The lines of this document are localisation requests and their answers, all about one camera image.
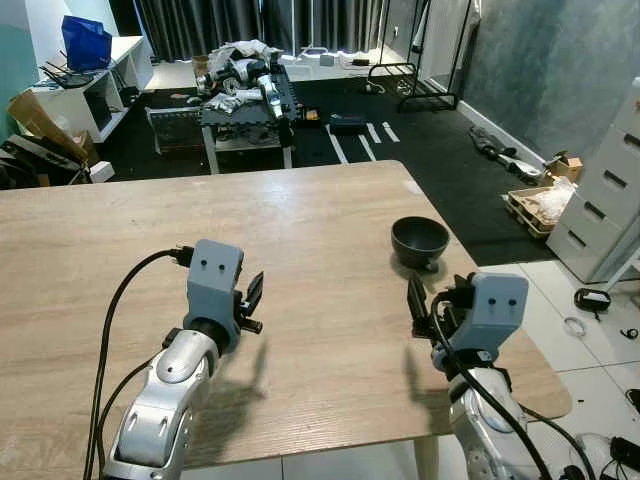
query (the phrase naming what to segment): metal rack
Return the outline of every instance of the metal rack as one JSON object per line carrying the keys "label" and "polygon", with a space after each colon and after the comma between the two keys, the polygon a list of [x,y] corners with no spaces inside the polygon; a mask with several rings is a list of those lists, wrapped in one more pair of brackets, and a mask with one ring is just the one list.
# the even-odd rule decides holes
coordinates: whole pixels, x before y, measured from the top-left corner
{"label": "metal rack", "polygon": [[[387,88],[387,91],[394,91],[399,94],[400,102],[398,103],[398,112],[402,112],[403,108],[406,106],[407,102],[416,99],[424,99],[427,100],[426,105],[429,110],[455,110],[458,104],[458,95],[452,91],[453,80],[456,73],[456,66],[458,65],[458,61],[460,60],[460,51],[462,49],[462,41],[464,39],[464,34],[467,26],[467,20],[469,18],[469,12],[471,10],[471,0],[467,1],[467,8],[464,14],[464,20],[462,22],[462,28],[460,29],[460,35],[458,36],[458,40],[456,42],[456,49],[454,53],[453,63],[451,64],[451,70],[449,72],[449,80],[447,82],[446,89],[444,91],[440,90],[437,86],[432,84],[427,84],[418,79],[418,72],[420,70],[420,66],[422,63],[422,52],[424,51],[424,41],[426,37],[427,27],[429,23],[429,13],[431,10],[431,0],[424,0],[424,2],[420,2],[420,0],[416,0],[415,8],[413,12],[413,23],[411,26],[411,36],[410,39],[414,38],[414,34],[416,33],[416,16],[418,14],[418,5],[422,5],[422,9],[424,10],[426,6],[426,18],[425,18],[425,26],[422,30],[422,36],[420,39],[420,48],[415,49],[413,45],[409,47],[409,51],[407,52],[407,61],[403,63],[382,63],[382,56],[384,51],[384,42],[386,40],[387,34],[387,26],[389,22],[389,6],[392,0],[389,0],[385,9],[385,18],[384,18],[384,29],[382,33],[382,45],[380,48],[380,60],[379,63],[371,67],[369,70],[369,75],[367,76],[367,82],[373,84],[383,83]],[[412,53],[418,54],[418,62],[417,65],[413,62],[410,62],[410,57]],[[374,76],[373,72],[376,70],[384,69],[388,75],[382,76]]]}

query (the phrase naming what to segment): drawer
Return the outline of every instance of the drawer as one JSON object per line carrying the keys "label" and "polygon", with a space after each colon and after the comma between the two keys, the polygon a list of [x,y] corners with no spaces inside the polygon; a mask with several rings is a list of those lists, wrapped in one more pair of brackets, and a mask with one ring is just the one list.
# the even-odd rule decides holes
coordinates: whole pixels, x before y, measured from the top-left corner
{"label": "drawer", "polygon": [[582,282],[592,281],[593,273],[606,254],[596,252],[566,225],[558,223],[547,239],[547,245]]}
{"label": "drawer", "polygon": [[562,212],[560,223],[597,252],[610,251],[623,233],[597,205],[582,198],[578,192]]}
{"label": "drawer", "polygon": [[640,138],[640,77],[631,84],[613,124],[623,132]]}
{"label": "drawer", "polygon": [[625,228],[640,210],[640,140],[611,127],[586,162],[578,193]]}

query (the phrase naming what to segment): table leg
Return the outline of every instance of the table leg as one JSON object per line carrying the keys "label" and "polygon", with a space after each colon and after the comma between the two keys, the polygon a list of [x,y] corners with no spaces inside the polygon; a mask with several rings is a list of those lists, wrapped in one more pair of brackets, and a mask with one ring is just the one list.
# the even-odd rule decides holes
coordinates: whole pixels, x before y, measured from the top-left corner
{"label": "table leg", "polygon": [[438,479],[438,437],[420,437],[413,440],[419,480]]}
{"label": "table leg", "polygon": [[284,168],[293,168],[291,162],[291,147],[284,147],[282,149],[282,156],[284,157]]}
{"label": "table leg", "polygon": [[216,141],[213,139],[211,127],[202,127],[202,138],[204,139],[204,151],[207,155],[207,161],[209,162],[211,175],[220,173],[220,167],[218,166],[218,157],[216,157]]}

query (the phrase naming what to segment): white tape line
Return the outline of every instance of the white tape line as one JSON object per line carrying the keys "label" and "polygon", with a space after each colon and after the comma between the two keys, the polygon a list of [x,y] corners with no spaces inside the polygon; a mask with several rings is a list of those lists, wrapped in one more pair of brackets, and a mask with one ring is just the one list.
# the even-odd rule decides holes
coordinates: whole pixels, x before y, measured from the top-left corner
{"label": "white tape line", "polygon": [[360,143],[364,147],[364,151],[367,152],[367,155],[369,155],[369,159],[372,162],[377,162],[378,159],[373,154],[373,151],[371,150],[371,147],[369,146],[369,142],[367,142],[367,137],[365,137],[364,135],[360,134],[360,135],[358,135],[358,138],[360,139]]}
{"label": "white tape line", "polygon": [[380,140],[378,132],[376,132],[376,128],[373,126],[373,123],[367,123],[367,128],[369,129],[369,135],[371,135],[371,140],[373,140],[373,143],[382,143],[382,140]]}
{"label": "white tape line", "polygon": [[333,133],[331,133],[331,131],[329,130],[329,124],[325,125],[324,127],[327,129],[327,133],[329,134],[329,140],[331,140],[331,145],[333,145],[333,149],[336,151],[336,155],[338,155],[338,160],[340,160],[340,163],[344,163],[344,164],[349,163],[347,160],[347,157],[345,157],[344,152],[342,151],[340,142],[338,142],[338,139],[336,138],[336,136]]}
{"label": "white tape line", "polygon": [[391,130],[391,125],[389,125],[387,122],[382,122],[382,127],[384,128],[384,131],[387,132],[387,135],[389,135],[389,138],[392,142],[397,143],[400,141],[398,136],[393,132],[393,130]]}

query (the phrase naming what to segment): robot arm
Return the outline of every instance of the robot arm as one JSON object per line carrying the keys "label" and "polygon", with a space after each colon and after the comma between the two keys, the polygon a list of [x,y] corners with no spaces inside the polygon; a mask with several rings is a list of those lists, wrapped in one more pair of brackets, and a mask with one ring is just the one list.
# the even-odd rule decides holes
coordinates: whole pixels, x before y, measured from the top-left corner
{"label": "robot arm", "polygon": [[248,317],[262,297],[263,275],[247,297],[235,290],[243,252],[209,240],[195,247],[184,329],[147,370],[144,388],[124,415],[102,472],[114,480],[177,480],[184,464],[194,415],[209,393],[218,359],[235,350],[241,330],[260,333]]}
{"label": "robot arm", "polygon": [[[517,275],[456,276],[455,287],[438,294],[429,312],[420,278],[414,273],[409,280],[412,333],[431,340],[433,365],[449,380],[449,422],[464,450],[471,480],[537,480],[541,474],[551,478],[542,459],[534,462],[516,432],[519,429],[526,437],[527,419],[511,396],[508,373],[493,366],[498,347],[522,323],[527,290],[527,281]],[[440,303],[445,304],[443,315]],[[488,392],[506,415],[478,389]]]}

